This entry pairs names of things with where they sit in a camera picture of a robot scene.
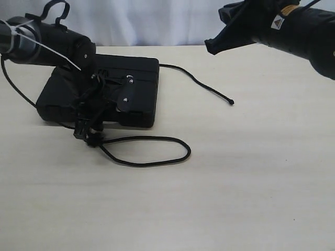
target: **white table surface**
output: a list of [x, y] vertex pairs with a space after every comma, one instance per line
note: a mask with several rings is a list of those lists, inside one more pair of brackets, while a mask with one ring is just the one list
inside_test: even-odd
[[[0, 77], [0, 250], [335, 250], [335, 82], [309, 62], [252, 45], [99, 48], [162, 69], [149, 131], [181, 138], [180, 165], [119, 166], [72, 131], [46, 125]], [[7, 63], [36, 100], [52, 68]], [[180, 157], [173, 143], [110, 146], [129, 161]]]

